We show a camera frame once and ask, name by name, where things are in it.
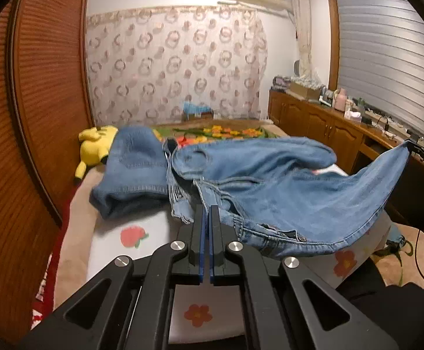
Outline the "light blue denim jeans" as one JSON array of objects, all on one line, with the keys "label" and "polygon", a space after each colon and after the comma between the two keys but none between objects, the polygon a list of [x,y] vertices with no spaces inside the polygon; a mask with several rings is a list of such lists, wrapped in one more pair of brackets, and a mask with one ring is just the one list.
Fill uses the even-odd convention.
[{"label": "light blue denim jeans", "polygon": [[354,175],[332,171],[334,151],[306,137],[164,143],[172,215],[216,206],[242,243],[268,257],[333,254],[375,224],[409,159],[406,145]]}]

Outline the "white strawberry print blanket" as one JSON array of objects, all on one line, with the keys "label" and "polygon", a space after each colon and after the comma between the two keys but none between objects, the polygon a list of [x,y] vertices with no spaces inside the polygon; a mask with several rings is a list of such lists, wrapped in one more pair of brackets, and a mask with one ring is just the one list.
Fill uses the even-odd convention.
[{"label": "white strawberry print blanket", "polygon": [[[103,167],[91,169],[70,204],[69,224],[56,271],[55,307],[116,257],[144,258],[172,242],[182,224],[172,217],[169,205],[120,220],[104,220],[89,202],[90,192],[103,173]],[[336,288],[385,245],[391,225],[390,218],[382,213],[351,247],[336,254],[305,258],[303,262]],[[237,287],[214,287],[209,281],[199,286],[179,286],[175,289],[169,341],[186,344],[237,337],[244,333],[241,313]]]}]

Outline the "long wooden sideboard cabinet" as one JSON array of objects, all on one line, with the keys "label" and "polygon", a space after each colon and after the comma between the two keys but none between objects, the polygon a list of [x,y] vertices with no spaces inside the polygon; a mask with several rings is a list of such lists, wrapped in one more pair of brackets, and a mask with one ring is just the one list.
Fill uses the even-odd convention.
[{"label": "long wooden sideboard cabinet", "polygon": [[[331,147],[337,166],[350,175],[400,144],[378,128],[348,121],[339,111],[273,89],[269,93],[268,114],[288,135],[308,137]],[[400,200],[411,197],[424,202],[424,162],[419,156],[408,161],[398,188]]]}]

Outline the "grey window roller blind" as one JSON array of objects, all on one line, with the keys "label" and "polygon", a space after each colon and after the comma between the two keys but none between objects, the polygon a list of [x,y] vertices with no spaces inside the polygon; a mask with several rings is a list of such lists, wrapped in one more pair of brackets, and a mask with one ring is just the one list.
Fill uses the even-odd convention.
[{"label": "grey window roller blind", "polygon": [[337,0],[337,86],[424,135],[424,21],[408,0]]}]

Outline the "pink thermos jug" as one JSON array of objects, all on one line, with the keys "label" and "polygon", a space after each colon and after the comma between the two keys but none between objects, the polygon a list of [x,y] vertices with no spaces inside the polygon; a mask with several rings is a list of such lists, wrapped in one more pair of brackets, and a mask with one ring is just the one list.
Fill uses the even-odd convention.
[{"label": "pink thermos jug", "polygon": [[345,89],[337,89],[334,92],[333,108],[337,111],[345,111],[346,101],[348,99]]}]

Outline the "folded dark blue jeans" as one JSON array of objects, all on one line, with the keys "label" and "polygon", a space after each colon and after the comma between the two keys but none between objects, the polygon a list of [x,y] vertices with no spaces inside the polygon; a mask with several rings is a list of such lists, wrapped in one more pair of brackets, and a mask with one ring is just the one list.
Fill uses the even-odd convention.
[{"label": "folded dark blue jeans", "polygon": [[124,127],[115,135],[101,182],[89,202],[105,220],[157,208],[168,199],[167,159],[149,127]]}]

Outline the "cardboard box on sideboard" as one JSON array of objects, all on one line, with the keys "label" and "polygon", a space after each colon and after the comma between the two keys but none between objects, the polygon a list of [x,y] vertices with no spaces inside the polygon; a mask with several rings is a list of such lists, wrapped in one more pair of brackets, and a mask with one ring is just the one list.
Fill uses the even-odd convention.
[{"label": "cardboard box on sideboard", "polygon": [[322,92],[322,88],[312,89],[295,82],[289,86],[289,93],[296,98],[305,100],[318,100]]}]

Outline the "yellow Pikachu plush toy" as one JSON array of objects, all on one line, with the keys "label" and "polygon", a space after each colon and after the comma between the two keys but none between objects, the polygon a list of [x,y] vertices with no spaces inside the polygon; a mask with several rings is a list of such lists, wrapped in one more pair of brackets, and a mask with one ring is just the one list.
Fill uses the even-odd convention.
[{"label": "yellow Pikachu plush toy", "polygon": [[80,146],[80,162],[76,168],[74,177],[82,180],[89,167],[105,164],[108,154],[118,133],[113,126],[92,127],[83,130],[78,135]]}]

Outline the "colourful floral bed cover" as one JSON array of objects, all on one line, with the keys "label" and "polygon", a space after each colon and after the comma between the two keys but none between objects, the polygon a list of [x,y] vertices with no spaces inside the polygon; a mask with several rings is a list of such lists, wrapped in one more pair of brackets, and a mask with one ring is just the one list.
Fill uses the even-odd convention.
[{"label": "colourful floral bed cover", "polygon": [[153,127],[153,133],[160,142],[165,143],[166,140],[173,139],[180,148],[214,141],[278,137],[277,134],[271,133],[263,127],[233,129],[221,125],[196,128]]}]

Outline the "cream lace side curtain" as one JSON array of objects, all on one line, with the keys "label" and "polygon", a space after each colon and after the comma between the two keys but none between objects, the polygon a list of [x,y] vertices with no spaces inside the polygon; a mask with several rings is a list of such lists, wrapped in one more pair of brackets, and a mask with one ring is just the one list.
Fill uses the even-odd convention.
[{"label": "cream lace side curtain", "polygon": [[295,31],[300,53],[299,73],[312,75],[312,24],[310,0],[292,0],[295,17]]}]

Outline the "pink circle pattern curtain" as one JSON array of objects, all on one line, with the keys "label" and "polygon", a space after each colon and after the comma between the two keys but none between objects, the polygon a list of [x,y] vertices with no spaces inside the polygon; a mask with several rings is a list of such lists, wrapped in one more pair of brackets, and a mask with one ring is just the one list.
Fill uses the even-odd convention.
[{"label": "pink circle pattern curtain", "polygon": [[268,56],[263,24],[241,6],[166,6],[87,19],[97,125],[180,121],[185,102],[219,118],[260,118]]}]

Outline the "brown wooden louvered wardrobe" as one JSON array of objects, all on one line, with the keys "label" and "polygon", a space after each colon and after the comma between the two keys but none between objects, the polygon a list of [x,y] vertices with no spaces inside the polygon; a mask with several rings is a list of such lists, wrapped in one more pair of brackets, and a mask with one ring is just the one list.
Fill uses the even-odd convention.
[{"label": "brown wooden louvered wardrobe", "polygon": [[0,0],[0,338],[29,332],[93,125],[87,0]]}]

